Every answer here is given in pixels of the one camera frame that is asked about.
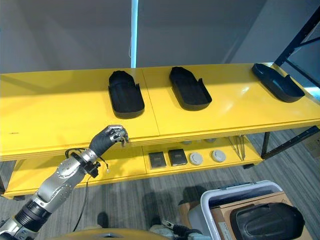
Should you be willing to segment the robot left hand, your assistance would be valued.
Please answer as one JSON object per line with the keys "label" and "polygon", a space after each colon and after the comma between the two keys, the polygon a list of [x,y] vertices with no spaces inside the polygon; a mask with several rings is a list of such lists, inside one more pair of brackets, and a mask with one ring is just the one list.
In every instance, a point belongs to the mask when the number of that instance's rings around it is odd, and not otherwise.
{"label": "robot left hand", "polygon": [[128,142],[128,133],[122,125],[108,125],[93,137],[88,148],[93,151],[97,157],[101,157],[115,143],[124,145]]}

